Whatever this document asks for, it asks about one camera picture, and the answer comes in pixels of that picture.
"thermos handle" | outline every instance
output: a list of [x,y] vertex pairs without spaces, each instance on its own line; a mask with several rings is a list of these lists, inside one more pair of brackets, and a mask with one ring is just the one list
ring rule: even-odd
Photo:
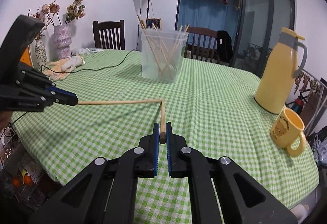
[[303,70],[303,68],[305,67],[305,62],[306,62],[306,58],[308,55],[308,49],[307,47],[302,43],[302,42],[294,42],[294,45],[300,46],[303,48],[303,58],[302,58],[302,62],[299,66],[299,69],[297,69],[294,73],[293,73],[293,78],[296,78]]

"yellow mug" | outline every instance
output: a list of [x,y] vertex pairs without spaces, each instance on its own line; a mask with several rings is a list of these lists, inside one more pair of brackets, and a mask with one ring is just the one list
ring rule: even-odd
[[[284,108],[270,129],[270,135],[276,145],[286,149],[291,156],[297,157],[305,149],[304,128],[305,124],[300,116],[295,111]],[[300,138],[300,145],[296,150],[293,150],[291,145],[298,137]]]

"black jacket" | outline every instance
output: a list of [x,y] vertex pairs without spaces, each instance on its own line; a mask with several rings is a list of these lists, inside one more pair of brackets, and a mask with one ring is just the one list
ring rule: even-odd
[[232,39],[225,30],[217,31],[217,51],[222,62],[229,63],[233,58]]

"blue curtain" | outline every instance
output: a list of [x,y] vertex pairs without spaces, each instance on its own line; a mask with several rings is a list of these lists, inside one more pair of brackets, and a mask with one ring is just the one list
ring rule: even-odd
[[[239,15],[239,10],[234,8],[234,4],[235,0],[229,0],[227,6],[220,0],[181,0],[177,28],[181,25],[190,24],[191,27],[205,27],[217,31],[225,30],[232,38],[233,45]],[[192,39],[193,35],[190,35],[189,44],[192,44]]]

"floral vase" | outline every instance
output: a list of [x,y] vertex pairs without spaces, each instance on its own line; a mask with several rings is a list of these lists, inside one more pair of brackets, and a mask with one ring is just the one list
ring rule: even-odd
[[58,59],[65,59],[71,57],[72,53],[69,45],[72,43],[72,34],[70,30],[70,24],[63,24],[61,26],[55,26],[54,31],[54,44],[57,51]]
[[39,71],[41,72],[45,68],[42,68],[42,65],[46,65],[48,59],[46,58],[45,46],[41,39],[38,39],[35,44],[35,56],[38,63]]

